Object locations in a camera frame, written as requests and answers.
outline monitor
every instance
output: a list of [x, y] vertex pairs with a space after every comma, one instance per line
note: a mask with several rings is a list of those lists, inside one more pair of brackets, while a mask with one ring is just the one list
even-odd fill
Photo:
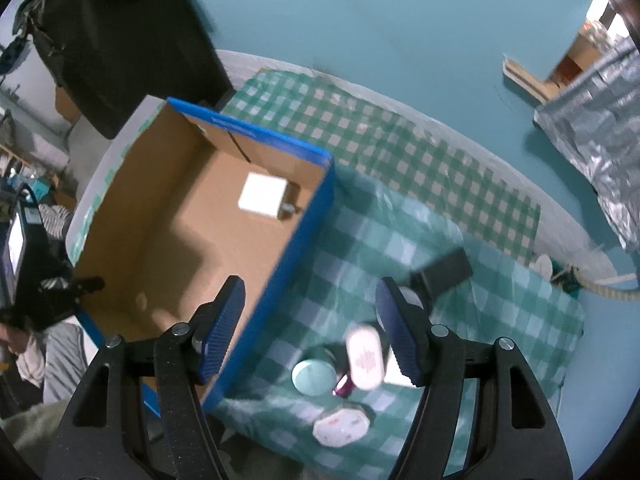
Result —
[[17, 277], [18, 269], [22, 261], [22, 252], [24, 251], [24, 231], [22, 229], [22, 220], [18, 212], [15, 213], [14, 221], [9, 228], [7, 245], [9, 247], [9, 261], [11, 261], [14, 276]]

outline fabric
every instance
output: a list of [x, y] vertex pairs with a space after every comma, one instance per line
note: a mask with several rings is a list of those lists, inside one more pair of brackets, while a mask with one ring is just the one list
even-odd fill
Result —
[[148, 94], [215, 105], [231, 90], [188, 0], [26, 0], [14, 34], [32, 35], [56, 84], [108, 139]]
[[0, 420], [0, 428], [37, 475], [44, 473], [47, 451], [68, 401], [38, 404], [30, 410]]
[[58, 323], [46, 332], [47, 348], [42, 402], [70, 399], [87, 368], [82, 329]]
[[65, 239], [65, 226], [71, 211], [61, 205], [38, 204], [44, 229], [53, 240]]
[[38, 388], [42, 386], [45, 370], [44, 352], [33, 332], [29, 335], [26, 350], [18, 355], [15, 365], [22, 380], [29, 381]]
[[[371, 392], [356, 390], [348, 401], [304, 397], [293, 387], [291, 371], [309, 350], [344, 348], [350, 328], [375, 322], [380, 277], [405, 283], [412, 270], [458, 246], [469, 257], [473, 278], [441, 296], [431, 320], [466, 339], [511, 337], [552, 397], [582, 335], [580, 304], [417, 200], [344, 166], [337, 166], [336, 177], [334, 205], [315, 243], [215, 415], [263, 446], [334, 476], [386, 479], [422, 391], [383, 384]], [[465, 385], [447, 473], [464, 463], [474, 388], [473, 381]], [[341, 449], [321, 446], [312, 436], [314, 421], [347, 402], [374, 414], [369, 433]]]
[[236, 434], [220, 445], [230, 480], [335, 480]]
[[324, 78], [259, 73], [223, 113], [321, 146], [337, 162], [417, 198], [520, 263], [532, 259], [540, 205], [531, 197], [469, 153]]

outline person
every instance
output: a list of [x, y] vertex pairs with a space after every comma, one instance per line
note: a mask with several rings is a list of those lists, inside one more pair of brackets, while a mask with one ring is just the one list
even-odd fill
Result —
[[84, 334], [72, 323], [42, 333], [0, 323], [0, 344], [17, 356], [21, 378], [42, 388], [43, 404], [71, 398], [87, 368]]

